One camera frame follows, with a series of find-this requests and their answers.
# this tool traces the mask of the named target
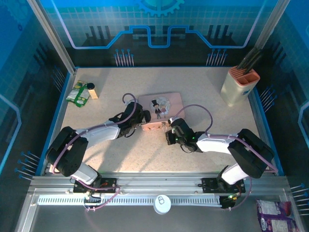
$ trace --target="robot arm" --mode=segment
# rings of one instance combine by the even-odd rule
[[[262,158],[270,162],[274,152],[261,139],[248,129],[234,135],[210,135],[204,131],[193,132],[182,118],[170,120],[172,130],[166,132],[168,145],[180,144],[190,152],[215,151],[232,155],[237,164],[226,166],[217,177],[218,188],[222,191],[248,176],[260,178],[267,165],[248,147],[239,141],[245,141],[258,152]]]
[[[122,136],[126,137],[131,129],[135,129],[138,125],[150,121],[150,112],[143,111],[142,106],[137,103],[135,112],[128,120],[117,125],[114,124],[128,118],[133,109],[134,102],[131,102],[128,104],[124,112],[110,118],[101,125],[92,127],[89,132],[77,138],[65,151],[59,162],[56,164],[56,168],[64,176],[72,176],[87,185],[91,185],[95,188],[99,187],[101,175],[96,170],[83,163],[84,154],[88,148],[103,141],[117,139]],[[47,160],[54,165],[65,146],[78,134],[88,129],[74,130],[71,127],[63,128],[49,147],[46,154]]]

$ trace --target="cartoon figure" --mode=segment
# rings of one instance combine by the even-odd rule
[[[166,117],[166,116],[165,116],[165,115],[167,114],[166,105],[161,105],[161,112],[162,112],[162,114],[164,115],[164,117]]]
[[[159,109],[159,104],[156,102],[156,100],[151,101],[153,103],[153,106],[155,108],[155,114],[156,114],[156,119],[161,118],[161,110]]]

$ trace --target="speckled countertop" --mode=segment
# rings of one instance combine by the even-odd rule
[[[228,107],[220,89],[228,68],[87,68],[78,69],[76,79],[93,82],[98,100],[89,99],[83,108],[68,104],[62,127],[87,128],[105,122],[125,109],[124,93],[179,92],[183,105],[201,104],[214,118],[210,133],[238,133],[248,128],[258,135],[249,101]],[[209,116],[200,108],[185,110],[186,122],[194,131],[205,130]],[[84,162],[98,171],[220,171],[234,164],[231,155],[215,152],[186,154],[179,145],[168,146],[162,130],[138,128],[130,138],[106,141],[87,150]]]

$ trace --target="green snack bag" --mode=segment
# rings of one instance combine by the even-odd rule
[[[86,105],[86,102],[88,101],[90,94],[88,92],[88,88],[87,85],[84,85],[83,87],[81,87],[81,89],[79,90],[76,98],[75,98],[75,105],[77,105],[78,107],[82,107],[84,105]]]
[[[81,88],[83,87],[83,85],[85,85],[86,83],[84,81],[77,81],[77,83],[75,84],[75,86],[73,87],[72,91],[69,93],[68,97],[66,98],[66,100],[68,102],[72,102],[75,103],[75,99],[79,93],[79,91],[81,90]]]

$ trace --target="purple snack bag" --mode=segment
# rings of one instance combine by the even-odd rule
[[[256,200],[257,216],[263,232],[299,232],[291,202]]]

